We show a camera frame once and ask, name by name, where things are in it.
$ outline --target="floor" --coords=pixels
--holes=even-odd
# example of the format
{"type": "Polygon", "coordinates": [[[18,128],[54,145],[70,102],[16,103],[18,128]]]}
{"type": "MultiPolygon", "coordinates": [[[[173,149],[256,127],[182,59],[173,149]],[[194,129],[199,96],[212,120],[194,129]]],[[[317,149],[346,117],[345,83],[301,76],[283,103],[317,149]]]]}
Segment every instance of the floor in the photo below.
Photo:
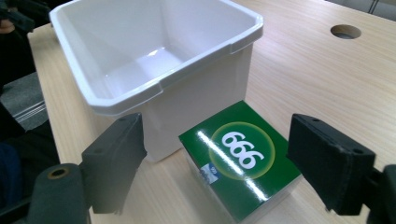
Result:
{"type": "Polygon", "coordinates": [[[5,85],[0,100],[25,130],[31,130],[48,119],[37,73],[5,85]]]}

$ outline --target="light wood tabletop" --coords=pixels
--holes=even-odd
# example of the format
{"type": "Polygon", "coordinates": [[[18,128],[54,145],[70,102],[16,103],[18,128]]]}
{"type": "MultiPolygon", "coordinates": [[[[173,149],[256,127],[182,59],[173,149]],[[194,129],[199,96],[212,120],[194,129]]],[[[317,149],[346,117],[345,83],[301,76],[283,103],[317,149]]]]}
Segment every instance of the light wood tabletop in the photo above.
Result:
{"type": "MultiPolygon", "coordinates": [[[[293,113],[331,124],[376,153],[375,167],[396,163],[396,23],[322,0],[237,0],[264,17],[255,42],[247,102],[283,136],[293,113]],[[343,39],[334,25],[359,28],[343,39]]],[[[50,25],[29,39],[61,162],[80,153],[113,119],[97,116],[82,98],[50,25]]],[[[325,211],[303,180],[259,223],[365,223],[325,211]]],[[[92,223],[220,223],[219,210],[199,187],[178,151],[144,161],[122,216],[94,215],[92,223]]]]}

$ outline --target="yellow-green circle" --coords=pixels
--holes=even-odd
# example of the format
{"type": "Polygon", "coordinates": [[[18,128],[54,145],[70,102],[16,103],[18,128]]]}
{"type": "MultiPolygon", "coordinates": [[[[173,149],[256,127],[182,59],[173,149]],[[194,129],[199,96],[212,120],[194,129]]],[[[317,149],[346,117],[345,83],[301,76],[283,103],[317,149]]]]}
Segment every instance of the yellow-green circle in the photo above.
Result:
{"type": "Polygon", "coordinates": [[[220,155],[213,148],[210,148],[210,160],[223,175],[232,179],[244,180],[258,178],[267,173],[274,163],[276,151],[271,137],[263,129],[251,123],[242,121],[227,123],[213,133],[211,140],[222,152],[220,155]],[[254,166],[254,170],[243,168],[239,160],[231,154],[230,149],[222,144],[222,136],[229,132],[243,134],[245,139],[240,137],[238,141],[248,141],[254,145],[254,148],[251,150],[258,151],[264,156],[263,160],[255,160],[256,165],[254,166]]]}

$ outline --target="white plastic bin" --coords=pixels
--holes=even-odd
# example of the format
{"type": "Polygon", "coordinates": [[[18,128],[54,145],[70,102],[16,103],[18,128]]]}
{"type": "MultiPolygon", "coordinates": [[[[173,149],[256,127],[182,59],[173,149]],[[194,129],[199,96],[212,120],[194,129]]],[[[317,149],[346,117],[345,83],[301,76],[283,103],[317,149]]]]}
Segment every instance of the white plastic bin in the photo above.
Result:
{"type": "Polygon", "coordinates": [[[245,99],[262,16],[228,0],[77,0],[50,18],[95,113],[143,114],[150,161],[178,136],[245,99]]]}

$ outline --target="box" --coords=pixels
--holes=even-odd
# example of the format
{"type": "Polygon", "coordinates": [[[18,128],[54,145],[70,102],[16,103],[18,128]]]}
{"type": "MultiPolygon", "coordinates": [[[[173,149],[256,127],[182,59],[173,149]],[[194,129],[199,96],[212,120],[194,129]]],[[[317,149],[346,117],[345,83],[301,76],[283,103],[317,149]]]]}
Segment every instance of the box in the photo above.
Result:
{"type": "Polygon", "coordinates": [[[232,223],[254,223],[300,179],[288,142],[244,101],[179,137],[196,174],[232,223]]]}
{"type": "Polygon", "coordinates": [[[141,112],[148,158],[243,100],[262,16],[227,0],[78,0],[50,13],[88,105],[119,118],[141,112]]]}

